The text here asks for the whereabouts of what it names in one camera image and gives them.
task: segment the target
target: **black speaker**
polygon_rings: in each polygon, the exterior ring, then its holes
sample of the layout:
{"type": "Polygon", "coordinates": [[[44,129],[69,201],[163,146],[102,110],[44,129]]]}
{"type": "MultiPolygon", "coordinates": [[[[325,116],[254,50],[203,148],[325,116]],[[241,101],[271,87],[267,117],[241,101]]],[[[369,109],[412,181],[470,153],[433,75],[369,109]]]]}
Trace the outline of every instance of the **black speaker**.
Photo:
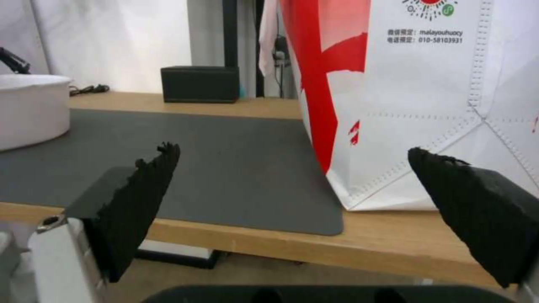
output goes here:
{"type": "Polygon", "coordinates": [[[232,103],[239,98],[239,68],[171,66],[161,69],[165,102],[232,103]]]}

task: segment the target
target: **white bowl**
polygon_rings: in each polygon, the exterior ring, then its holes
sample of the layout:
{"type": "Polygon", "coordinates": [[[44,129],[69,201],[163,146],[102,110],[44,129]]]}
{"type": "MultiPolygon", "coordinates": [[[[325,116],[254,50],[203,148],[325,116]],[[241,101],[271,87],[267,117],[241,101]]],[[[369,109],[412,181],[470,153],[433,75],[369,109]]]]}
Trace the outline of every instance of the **white bowl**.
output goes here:
{"type": "Polygon", "coordinates": [[[0,75],[0,151],[68,131],[70,82],[57,75],[0,75]]]}

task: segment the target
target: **gray desk mat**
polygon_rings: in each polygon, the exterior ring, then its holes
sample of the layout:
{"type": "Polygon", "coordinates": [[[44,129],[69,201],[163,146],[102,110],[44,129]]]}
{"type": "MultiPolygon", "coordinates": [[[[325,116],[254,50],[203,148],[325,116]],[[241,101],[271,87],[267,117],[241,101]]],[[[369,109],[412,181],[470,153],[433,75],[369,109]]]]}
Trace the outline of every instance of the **gray desk mat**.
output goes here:
{"type": "Polygon", "coordinates": [[[157,215],[255,229],[337,235],[342,208],[299,120],[71,110],[65,135],[0,152],[0,201],[67,206],[107,169],[178,143],[157,215]]]}

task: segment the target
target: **floor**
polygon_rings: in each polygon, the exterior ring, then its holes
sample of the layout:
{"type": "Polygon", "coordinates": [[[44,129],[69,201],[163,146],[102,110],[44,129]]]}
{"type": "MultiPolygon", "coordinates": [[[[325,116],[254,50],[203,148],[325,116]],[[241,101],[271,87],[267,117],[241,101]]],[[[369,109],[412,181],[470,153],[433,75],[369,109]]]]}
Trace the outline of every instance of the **floor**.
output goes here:
{"type": "Polygon", "coordinates": [[[136,259],[110,302],[140,302],[178,285],[412,285],[417,279],[242,254],[221,257],[213,270],[136,259]]]}

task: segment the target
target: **red and white bag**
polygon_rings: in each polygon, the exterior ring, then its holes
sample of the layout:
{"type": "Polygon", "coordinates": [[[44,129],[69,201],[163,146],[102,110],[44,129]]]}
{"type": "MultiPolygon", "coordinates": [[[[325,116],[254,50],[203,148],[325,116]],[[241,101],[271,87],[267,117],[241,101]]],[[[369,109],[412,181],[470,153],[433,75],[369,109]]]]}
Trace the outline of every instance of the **red and white bag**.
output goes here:
{"type": "Polygon", "coordinates": [[[539,197],[538,0],[266,0],[265,74],[278,5],[305,128],[347,210],[434,209],[416,146],[539,197]]]}

